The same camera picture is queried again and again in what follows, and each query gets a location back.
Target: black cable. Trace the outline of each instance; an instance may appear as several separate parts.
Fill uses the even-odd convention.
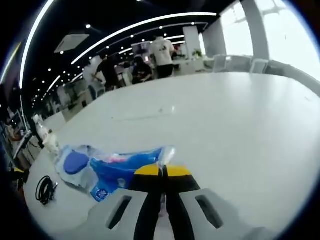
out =
[[[41,178],[38,186],[36,187],[35,199],[37,199],[43,205],[47,205],[50,200],[54,199],[54,193],[55,186],[51,181],[51,178],[49,176],[44,176],[43,178]]]

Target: black ceiling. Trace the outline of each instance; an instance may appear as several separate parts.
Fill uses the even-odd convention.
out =
[[[32,2],[34,3],[32,6],[36,7],[45,3],[39,0]],[[103,49],[106,54],[111,55],[121,51],[121,47],[130,48],[131,44],[141,42],[142,39],[151,41],[154,31],[113,44],[123,38],[159,26],[191,22],[211,24],[217,17],[177,17],[149,23],[115,36],[71,65],[71,62],[87,48],[124,27],[169,14],[186,12],[219,14],[232,2],[233,0],[55,0],[32,40],[25,66],[23,88],[28,93],[29,99],[35,95],[43,96],[57,76],[61,75],[61,79],[64,78],[63,71],[70,73],[71,77],[79,74],[90,56],[95,56]],[[86,29],[86,24],[90,24],[91,28]],[[201,32],[205,24],[197,24],[197,27]],[[163,31],[168,37],[183,34],[182,26],[164,28]],[[72,33],[89,34],[89,37],[73,50],[64,54],[54,53],[62,39]]]

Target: table surface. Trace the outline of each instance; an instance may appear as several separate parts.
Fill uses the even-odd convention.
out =
[[[274,75],[204,73],[154,80],[108,92],[58,133],[63,145],[132,152],[173,145],[187,166],[255,227],[282,231],[308,200],[320,169],[320,99],[299,82]],[[58,182],[55,201],[35,199],[39,180]],[[87,219],[95,200],[68,187],[46,150],[24,186],[27,205],[48,233]]]

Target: bright window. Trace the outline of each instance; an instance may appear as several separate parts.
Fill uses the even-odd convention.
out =
[[[239,1],[221,14],[221,23],[227,55],[254,54],[251,33],[244,9]]]
[[[263,16],[270,58],[320,81],[318,50],[292,8],[281,0],[255,0]]]

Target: white table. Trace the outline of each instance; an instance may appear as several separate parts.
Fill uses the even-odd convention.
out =
[[[233,204],[252,226],[282,231],[308,200],[320,169],[320,99],[273,75],[204,73],[108,92],[58,132],[61,145],[106,152],[174,145],[173,163]],[[56,201],[35,199],[38,181],[59,183]],[[66,186],[43,150],[24,187],[49,233],[83,223],[93,198]]]

